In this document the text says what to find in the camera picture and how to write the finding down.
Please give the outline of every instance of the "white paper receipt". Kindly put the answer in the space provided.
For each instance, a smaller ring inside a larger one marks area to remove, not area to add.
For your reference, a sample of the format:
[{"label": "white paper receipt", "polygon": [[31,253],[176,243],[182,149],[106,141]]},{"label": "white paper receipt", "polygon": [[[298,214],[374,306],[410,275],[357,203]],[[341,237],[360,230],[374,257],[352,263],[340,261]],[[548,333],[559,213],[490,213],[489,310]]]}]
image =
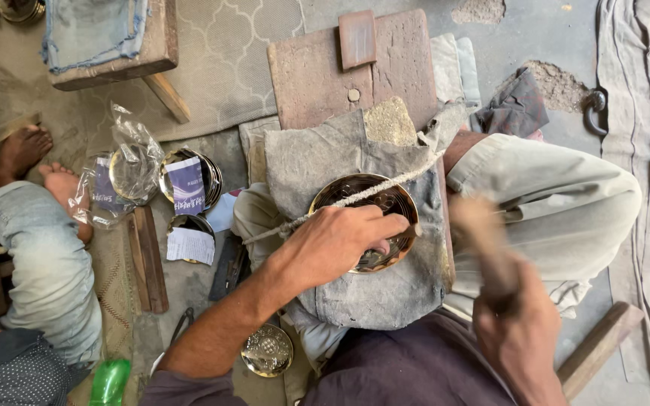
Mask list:
[{"label": "white paper receipt", "polygon": [[202,231],[174,227],[167,236],[167,259],[194,259],[212,265],[214,238]]}]

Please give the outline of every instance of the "bare foot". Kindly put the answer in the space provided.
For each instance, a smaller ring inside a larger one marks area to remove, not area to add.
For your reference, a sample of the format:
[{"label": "bare foot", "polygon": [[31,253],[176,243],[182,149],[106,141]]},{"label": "bare foot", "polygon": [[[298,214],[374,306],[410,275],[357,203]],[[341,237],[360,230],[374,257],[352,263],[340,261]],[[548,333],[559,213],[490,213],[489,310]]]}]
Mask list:
[{"label": "bare foot", "polygon": [[[44,187],[59,202],[69,217],[72,217],[77,209],[90,207],[90,197],[87,194],[77,205],[69,207],[69,199],[77,195],[77,186],[79,185],[79,177],[70,169],[65,168],[59,162],[54,162],[51,165],[39,165],[39,173],[44,177]],[[77,222],[79,223],[77,238],[86,244],[92,239],[92,226],[81,221]]]},{"label": "bare foot", "polygon": [[10,135],[0,151],[0,187],[21,180],[52,149],[49,130],[25,126]]}]

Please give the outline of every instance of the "green plastic bottle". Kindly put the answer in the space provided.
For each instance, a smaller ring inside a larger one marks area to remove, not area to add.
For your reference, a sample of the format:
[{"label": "green plastic bottle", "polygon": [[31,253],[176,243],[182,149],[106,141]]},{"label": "green plastic bottle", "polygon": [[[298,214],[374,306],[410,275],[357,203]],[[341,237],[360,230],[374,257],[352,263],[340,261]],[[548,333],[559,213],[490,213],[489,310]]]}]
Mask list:
[{"label": "green plastic bottle", "polygon": [[95,372],[89,406],[120,406],[129,369],[129,360],[104,361]]}]

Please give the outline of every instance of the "dust pile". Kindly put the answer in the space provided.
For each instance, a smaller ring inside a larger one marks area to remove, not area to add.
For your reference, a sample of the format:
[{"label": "dust pile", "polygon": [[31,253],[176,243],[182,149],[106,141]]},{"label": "dust pile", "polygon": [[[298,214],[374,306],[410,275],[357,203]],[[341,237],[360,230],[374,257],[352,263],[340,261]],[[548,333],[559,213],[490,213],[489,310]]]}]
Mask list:
[{"label": "dust pile", "polygon": [[[543,102],[549,110],[583,113],[583,102],[590,91],[573,74],[548,62],[528,61],[523,66],[528,67],[536,78]],[[515,78],[514,73],[496,88],[495,94],[499,94]]]},{"label": "dust pile", "polygon": [[373,141],[390,142],[402,147],[416,145],[418,135],[408,115],[405,102],[390,97],[363,112],[366,137]]},{"label": "dust pile", "polygon": [[467,0],[457,6],[451,16],[457,24],[497,24],[506,14],[505,0]]}]

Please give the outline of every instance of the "purple shirt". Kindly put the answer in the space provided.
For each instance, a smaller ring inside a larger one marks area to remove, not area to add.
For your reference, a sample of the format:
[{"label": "purple shirt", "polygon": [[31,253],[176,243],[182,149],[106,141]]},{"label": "purple shirt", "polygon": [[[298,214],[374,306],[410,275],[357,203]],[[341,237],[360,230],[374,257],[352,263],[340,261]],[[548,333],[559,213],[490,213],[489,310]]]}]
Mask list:
[{"label": "purple shirt", "polygon": [[[399,330],[350,329],[300,406],[514,404],[468,327],[438,309]],[[140,406],[246,405],[232,393],[231,372],[190,379],[158,371]]]}]

